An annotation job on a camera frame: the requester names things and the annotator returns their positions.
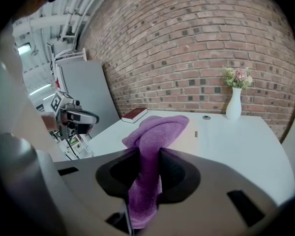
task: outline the black slot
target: black slot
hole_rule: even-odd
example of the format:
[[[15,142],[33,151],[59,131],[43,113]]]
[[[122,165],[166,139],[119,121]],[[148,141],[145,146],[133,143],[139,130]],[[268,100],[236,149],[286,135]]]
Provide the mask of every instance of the black slot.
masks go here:
[[[158,205],[182,202],[200,184],[199,170],[175,154],[179,154],[179,151],[168,148],[160,149],[158,165],[163,192],[157,198]]]
[[[58,173],[60,176],[64,176],[73,172],[79,171],[77,168],[75,167],[70,167],[70,168],[66,168],[66,169],[62,169],[62,170],[58,170]]]
[[[265,215],[258,209],[257,206],[255,206],[255,204],[243,191],[230,191],[227,193],[227,196],[233,202],[248,227],[253,226],[264,218]]]
[[[121,230],[124,233],[129,234],[127,220],[124,213],[116,212],[113,215],[111,215],[108,219],[106,219],[106,222],[111,226],[117,228],[118,230]]]
[[[128,203],[128,190],[140,171],[138,148],[124,150],[125,154],[98,168],[95,178],[110,196],[119,197]]]

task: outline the white vase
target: white vase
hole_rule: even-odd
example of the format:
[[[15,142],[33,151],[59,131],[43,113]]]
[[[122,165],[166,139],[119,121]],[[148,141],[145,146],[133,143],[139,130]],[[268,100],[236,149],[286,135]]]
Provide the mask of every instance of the white vase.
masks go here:
[[[241,88],[233,88],[233,95],[226,109],[226,117],[229,120],[237,120],[241,115]]]

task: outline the towel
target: towel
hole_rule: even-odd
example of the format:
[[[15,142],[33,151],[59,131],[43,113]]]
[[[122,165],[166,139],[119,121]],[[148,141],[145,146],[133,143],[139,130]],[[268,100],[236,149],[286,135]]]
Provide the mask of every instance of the towel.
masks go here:
[[[128,209],[133,229],[144,228],[156,214],[156,199],[162,192],[158,151],[169,146],[188,122],[186,116],[150,116],[122,140],[126,147],[140,149],[140,172],[128,191]]]

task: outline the red book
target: red book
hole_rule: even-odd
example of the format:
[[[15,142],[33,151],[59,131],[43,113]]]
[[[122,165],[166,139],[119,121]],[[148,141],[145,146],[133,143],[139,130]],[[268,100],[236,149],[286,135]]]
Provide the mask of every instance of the red book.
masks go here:
[[[135,108],[131,112],[125,114],[121,119],[125,122],[135,123],[138,119],[148,112],[147,108]]]

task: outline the person's arm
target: person's arm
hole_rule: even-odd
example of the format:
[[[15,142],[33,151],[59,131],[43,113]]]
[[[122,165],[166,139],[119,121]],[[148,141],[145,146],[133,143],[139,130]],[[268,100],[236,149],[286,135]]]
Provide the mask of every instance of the person's arm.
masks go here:
[[[40,113],[48,131],[59,130],[59,125],[56,122],[55,114],[52,112]]]

